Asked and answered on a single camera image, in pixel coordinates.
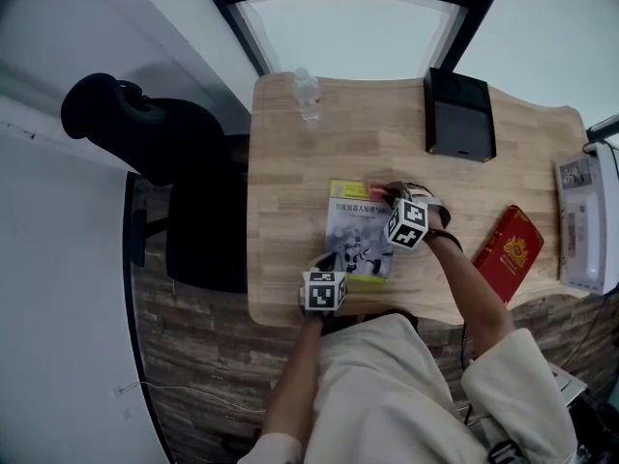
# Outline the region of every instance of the gold emblem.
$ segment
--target gold emblem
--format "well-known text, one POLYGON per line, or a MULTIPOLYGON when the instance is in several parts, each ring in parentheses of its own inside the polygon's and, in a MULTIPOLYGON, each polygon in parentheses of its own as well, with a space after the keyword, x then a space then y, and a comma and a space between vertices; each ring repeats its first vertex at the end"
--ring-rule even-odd
POLYGON ((526 257, 529 251, 526 250, 524 239, 517 239, 516 236, 513 236, 503 246, 503 250, 519 268, 523 268, 526 265, 526 257))

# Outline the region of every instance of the black office chair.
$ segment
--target black office chair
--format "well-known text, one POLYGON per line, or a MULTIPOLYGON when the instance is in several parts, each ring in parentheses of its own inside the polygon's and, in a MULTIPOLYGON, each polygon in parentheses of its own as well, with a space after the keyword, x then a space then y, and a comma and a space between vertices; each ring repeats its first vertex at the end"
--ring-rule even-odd
POLYGON ((173 184, 168 217, 133 213, 132 261, 144 266, 145 239, 167 230, 166 267, 175 280, 247 292, 247 184, 218 121, 190 101, 149 99, 135 84, 95 73, 61 109, 65 132, 87 137, 155 186, 173 184))

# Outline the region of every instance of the wire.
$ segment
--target wire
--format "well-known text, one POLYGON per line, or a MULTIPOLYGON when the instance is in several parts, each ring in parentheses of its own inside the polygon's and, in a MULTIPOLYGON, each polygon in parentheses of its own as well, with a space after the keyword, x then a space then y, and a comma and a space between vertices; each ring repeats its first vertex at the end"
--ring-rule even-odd
POLYGON ((471 413, 473 412, 473 404, 469 404, 468 411, 466 411, 466 416, 464 417, 464 425, 468 426, 468 420, 471 417, 471 413))
POLYGON ((492 418, 490 414, 487 414, 485 416, 479 416, 476 421, 471 422, 470 424, 467 424, 467 426, 470 428, 471 426, 475 426, 478 422, 482 422, 482 420, 488 420, 490 418, 492 418))
POLYGON ((608 292, 607 294, 604 294, 604 300, 602 301, 602 305, 598 308, 598 314, 596 314, 596 318, 595 320, 593 320, 593 323, 591 324, 591 327, 589 328, 589 330, 587 331, 587 333, 584 335, 584 337, 580 340, 580 343, 577 345, 577 347, 574 349, 574 351, 572 352, 572 355, 568 357, 568 360, 565 361, 563 364, 561 364, 561 369, 566 368, 566 366, 569 364, 569 362, 574 358, 574 356, 577 354, 577 352, 580 350, 580 347, 582 347, 582 344, 584 344, 584 341, 589 337, 589 335, 591 334, 591 332, 593 332, 594 327, 596 326, 596 323, 598 323, 598 318, 600 318, 600 313, 602 313, 602 310, 604 309, 604 306, 606 304, 606 300, 610 297, 610 295, 616 290, 615 289, 611 290, 610 292, 608 292))
POLYGON ((466 351, 466 323, 462 324, 462 341, 460 343, 460 366, 462 368, 462 373, 466 369, 466 365, 464 362, 464 352, 466 351))
MULTIPOLYGON (((616 148, 614 146, 612 146, 612 144, 610 144, 608 141, 606 141, 605 139, 600 139, 598 141, 591 141, 586 143, 583 147, 582 147, 582 152, 585 153, 586 155, 590 155, 590 156, 594 156, 593 154, 589 153, 588 151, 585 151, 587 147, 596 144, 596 143, 602 143, 605 144, 608 148, 610 148, 610 153, 612 154, 612 159, 615 162, 615 170, 617 171, 617 178, 619 178, 619 163, 617 163, 617 157, 615 156, 615 150, 616 148)), ((598 319, 600 318, 600 314, 602 313, 602 310, 604 309, 604 306, 606 304, 606 300, 612 295, 614 294, 617 290, 619 289, 619 284, 617 284, 617 286, 612 289, 610 292, 607 292, 606 294, 604 294, 604 300, 602 301, 602 304, 600 305, 600 308, 598 309, 598 314, 596 314, 596 318, 595 320, 593 320, 593 323, 591 324, 591 328, 589 328, 589 330, 587 331, 587 333, 584 335, 584 337, 580 340, 580 343, 577 345, 577 347, 574 349, 574 351, 572 352, 572 354, 568 357, 568 360, 565 361, 563 364, 561 364, 561 369, 565 369, 565 367, 570 363, 570 361, 574 358, 574 356, 578 353, 578 351, 580 350, 580 348, 582 347, 582 345, 584 344, 585 340, 589 337, 589 335, 591 334, 591 332, 593 332, 593 329, 596 326, 596 323, 598 323, 598 319)))
POLYGON ((222 404, 226 404, 226 405, 232 406, 232 407, 234 407, 236 409, 240 409, 241 411, 247 411, 248 413, 256 413, 256 414, 266 413, 265 409, 251 409, 249 407, 243 407, 243 406, 234 404, 232 402, 229 402, 227 400, 224 400, 224 399, 222 399, 220 397, 217 397, 216 395, 213 395, 212 393, 208 393, 207 391, 202 391, 200 389, 194 389, 193 387, 183 387, 183 386, 164 387, 164 386, 161 386, 161 385, 152 384, 150 382, 133 382, 130 385, 127 385, 123 389, 119 390, 119 393, 122 394, 122 393, 128 392, 128 391, 134 389, 135 387, 137 387, 139 385, 148 385, 149 387, 151 387, 153 389, 157 389, 157 390, 185 390, 185 391, 198 392, 198 393, 201 393, 202 395, 208 395, 209 397, 212 397, 212 398, 218 400, 222 404))
POLYGON ((610 153, 612 154, 612 159, 615 162, 615 170, 617 171, 617 178, 619 178, 619 163, 617 163, 617 157, 615 156, 615 151, 617 151, 617 148, 615 148, 612 144, 610 144, 608 141, 606 141, 605 139, 600 139, 599 141, 591 141, 586 143, 583 147, 582 147, 582 153, 585 153, 586 155, 589 155, 591 157, 594 157, 593 154, 589 153, 588 151, 585 151, 586 148, 588 148, 589 146, 596 144, 596 143, 601 143, 601 144, 605 144, 608 148, 610 148, 610 153))

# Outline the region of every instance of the black strap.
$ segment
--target black strap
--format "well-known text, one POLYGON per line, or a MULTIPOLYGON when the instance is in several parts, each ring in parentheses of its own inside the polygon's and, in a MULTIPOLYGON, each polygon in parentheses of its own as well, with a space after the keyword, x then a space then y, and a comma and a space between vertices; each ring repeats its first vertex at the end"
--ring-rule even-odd
POLYGON ((526 464, 528 460, 514 440, 496 444, 487 455, 489 464, 526 464))
POLYGON ((449 239, 450 241, 452 241, 460 250, 462 250, 462 246, 460 245, 459 240, 456 239, 456 236, 454 234, 450 234, 446 230, 438 230, 435 228, 430 228, 427 231, 427 234, 424 236, 424 240, 426 240, 427 238, 432 238, 432 237, 445 237, 449 239))

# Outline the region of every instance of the wood grain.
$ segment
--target wood grain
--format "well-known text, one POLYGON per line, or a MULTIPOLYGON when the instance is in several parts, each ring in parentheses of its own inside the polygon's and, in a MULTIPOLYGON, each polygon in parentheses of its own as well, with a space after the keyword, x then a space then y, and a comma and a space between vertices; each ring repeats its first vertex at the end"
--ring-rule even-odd
MULTIPOLYGON (((517 100, 490 88, 497 158, 487 163, 425 152, 422 79, 344 81, 320 78, 323 116, 301 118, 291 75, 261 77, 254 91, 248 198, 250 315, 263 325, 299 321, 301 271, 323 251, 332 179, 418 182, 443 199, 449 230, 473 258, 511 204, 545 238, 510 307, 548 294, 558 283, 559 216, 553 163, 585 142, 578 113, 517 100)), ((389 283, 350 283, 340 314, 398 307, 460 324, 445 276, 426 245, 397 251, 389 283)))

